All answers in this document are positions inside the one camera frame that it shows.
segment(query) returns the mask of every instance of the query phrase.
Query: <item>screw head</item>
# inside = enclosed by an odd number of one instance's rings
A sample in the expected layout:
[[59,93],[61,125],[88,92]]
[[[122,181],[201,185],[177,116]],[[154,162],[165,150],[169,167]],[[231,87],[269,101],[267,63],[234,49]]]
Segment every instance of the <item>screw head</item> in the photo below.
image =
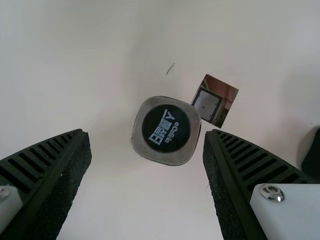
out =
[[10,194],[10,188],[6,186],[0,186],[0,203],[5,200]]
[[260,193],[268,200],[281,203],[285,200],[285,195],[276,185],[266,183],[260,186]]

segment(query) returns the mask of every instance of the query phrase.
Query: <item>metal rim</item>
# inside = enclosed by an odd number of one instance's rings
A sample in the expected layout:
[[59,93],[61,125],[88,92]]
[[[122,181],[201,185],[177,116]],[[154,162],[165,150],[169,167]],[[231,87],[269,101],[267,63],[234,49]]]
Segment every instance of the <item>metal rim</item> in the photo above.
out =
[[[153,150],[146,142],[142,134],[142,123],[146,114],[153,108],[159,105],[175,105],[182,109],[189,119],[190,123],[190,137],[188,142],[179,150],[168,153],[160,153]],[[173,99],[165,96],[154,96],[144,101],[136,116],[133,131],[132,131],[132,146],[134,150],[144,158],[156,161],[163,164],[182,165],[190,160],[192,157],[201,127],[201,118],[196,109],[183,101]]]

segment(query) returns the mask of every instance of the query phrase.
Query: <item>white background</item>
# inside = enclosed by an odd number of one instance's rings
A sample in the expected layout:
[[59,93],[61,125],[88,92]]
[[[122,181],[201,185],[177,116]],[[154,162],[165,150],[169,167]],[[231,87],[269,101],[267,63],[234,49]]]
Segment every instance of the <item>white background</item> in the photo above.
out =
[[[141,103],[239,93],[222,130],[298,166],[320,123],[317,0],[0,0],[0,158],[73,129],[92,164],[59,240],[221,239],[205,170],[137,156]],[[168,69],[175,63],[168,75]]]

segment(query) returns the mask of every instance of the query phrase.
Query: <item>black foam pad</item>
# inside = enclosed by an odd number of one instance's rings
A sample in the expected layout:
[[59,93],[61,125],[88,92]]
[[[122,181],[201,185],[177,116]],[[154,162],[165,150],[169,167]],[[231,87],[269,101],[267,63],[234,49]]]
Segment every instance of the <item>black foam pad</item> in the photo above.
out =
[[0,240],[54,240],[91,163],[88,133],[67,132],[0,161],[0,185],[18,188],[23,207]]
[[258,184],[314,184],[315,181],[263,148],[229,133],[206,133],[203,164],[225,240],[266,240],[250,206]]

